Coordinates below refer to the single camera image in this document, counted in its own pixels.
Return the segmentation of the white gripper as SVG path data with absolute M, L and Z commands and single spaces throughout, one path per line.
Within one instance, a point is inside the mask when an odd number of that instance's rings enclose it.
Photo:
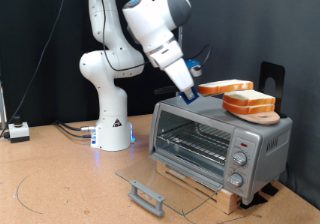
M 185 96 L 188 100 L 195 98 L 195 94 L 191 90 L 194 82 L 187 65 L 182 58 L 165 67 L 164 71 L 170 77 L 176 87 L 181 92 L 185 92 Z

